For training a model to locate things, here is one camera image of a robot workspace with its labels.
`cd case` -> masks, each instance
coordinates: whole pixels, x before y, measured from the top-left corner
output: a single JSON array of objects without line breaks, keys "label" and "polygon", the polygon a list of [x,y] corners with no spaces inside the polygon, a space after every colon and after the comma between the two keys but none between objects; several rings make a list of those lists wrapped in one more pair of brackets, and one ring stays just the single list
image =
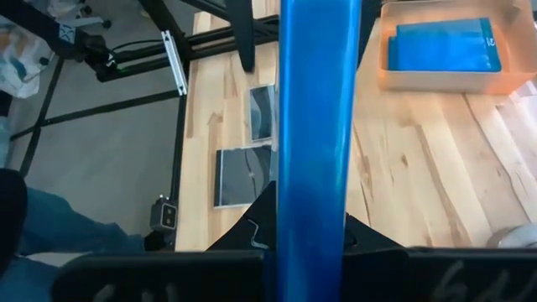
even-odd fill
[{"label": "cd case", "polygon": [[255,87],[249,92],[250,135],[253,142],[272,138],[274,131],[274,85]]},{"label": "cd case", "polygon": [[270,145],[216,151],[215,207],[252,204],[273,180]]}]

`denim jeans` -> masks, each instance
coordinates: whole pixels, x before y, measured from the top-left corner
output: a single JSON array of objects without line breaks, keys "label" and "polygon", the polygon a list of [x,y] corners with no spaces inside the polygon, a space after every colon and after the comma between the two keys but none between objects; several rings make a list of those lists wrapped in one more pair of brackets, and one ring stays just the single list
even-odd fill
[{"label": "denim jeans", "polygon": [[36,253],[132,253],[143,251],[141,236],[117,224],[87,218],[57,195],[28,190],[28,214],[18,255],[0,279],[0,301],[49,302],[59,268],[25,258]]}]

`blue tube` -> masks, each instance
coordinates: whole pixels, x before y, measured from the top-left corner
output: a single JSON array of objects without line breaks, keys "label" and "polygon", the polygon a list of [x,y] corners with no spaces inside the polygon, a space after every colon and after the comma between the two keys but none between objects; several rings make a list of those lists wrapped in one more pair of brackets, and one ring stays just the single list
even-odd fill
[{"label": "blue tube", "polygon": [[338,301],[361,0],[282,0],[278,300]]}]

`plastic bag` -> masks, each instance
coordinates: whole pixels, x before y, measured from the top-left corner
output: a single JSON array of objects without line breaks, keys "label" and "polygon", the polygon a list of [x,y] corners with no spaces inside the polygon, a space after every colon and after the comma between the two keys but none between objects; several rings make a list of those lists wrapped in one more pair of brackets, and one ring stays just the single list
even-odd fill
[{"label": "plastic bag", "polygon": [[[27,1],[41,13],[60,17],[76,8],[76,0]],[[27,98],[39,90],[39,73],[53,52],[40,37],[0,16],[0,90]]]},{"label": "plastic bag", "polygon": [[392,70],[502,69],[488,18],[398,25],[397,36],[389,41],[389,47],[388,65]]}]

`wooden tabletop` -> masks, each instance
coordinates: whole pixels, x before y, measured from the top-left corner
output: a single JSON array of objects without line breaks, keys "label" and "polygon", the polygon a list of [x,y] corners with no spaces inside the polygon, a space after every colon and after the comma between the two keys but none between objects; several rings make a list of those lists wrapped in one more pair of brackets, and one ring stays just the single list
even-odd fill
[{"label": "wooden tabletop", "polygon": [[[253,2],[255,18],[279,13]],[[194,30],[226,25],[198,13]],[[405,246],[482,247],[537,221],[533,83],[511,96],[380,91],[378,35],[357,73],[347,211]],[[276,83],[277,63],[272,43],[256,48],[253,75],[237,52],[191,64],[176,250],[207,249],[247,209],[213,208],[216,151],[251,144],[248,91]]]}]

